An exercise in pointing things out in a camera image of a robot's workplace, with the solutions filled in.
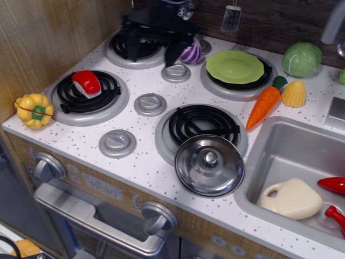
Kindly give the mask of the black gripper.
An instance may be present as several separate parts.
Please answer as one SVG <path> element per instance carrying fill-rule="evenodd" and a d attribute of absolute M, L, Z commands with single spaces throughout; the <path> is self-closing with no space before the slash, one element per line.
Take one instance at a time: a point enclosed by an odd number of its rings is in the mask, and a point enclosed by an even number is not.
<path fill-rule="evenodd" d="M 139 39 L 169 43 L 165 52 L 165 66 L 170 67 L 182 52 L 192 45 L 192 36 L 199 27 L 183 19 L 186 5 L 149 5 L 122 15 L 120 34 L 127 37 L 128 58 L 136 62 Z"/>

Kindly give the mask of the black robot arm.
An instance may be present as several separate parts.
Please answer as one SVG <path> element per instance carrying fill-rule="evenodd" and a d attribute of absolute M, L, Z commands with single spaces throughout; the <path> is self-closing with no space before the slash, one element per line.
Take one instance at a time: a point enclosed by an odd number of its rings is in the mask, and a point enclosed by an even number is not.
<path fill-rule="evenodd" d="M 198 26 L 178 15 L 181 5 L 187 1 L 151 1 L 142 10 L 125 12 L 119 33 L 128 41 L 128 58 L 136 61 L 142 40 L 167 44 L 165 65 L 167 67 L 180 57 L 194 42 Z"/>

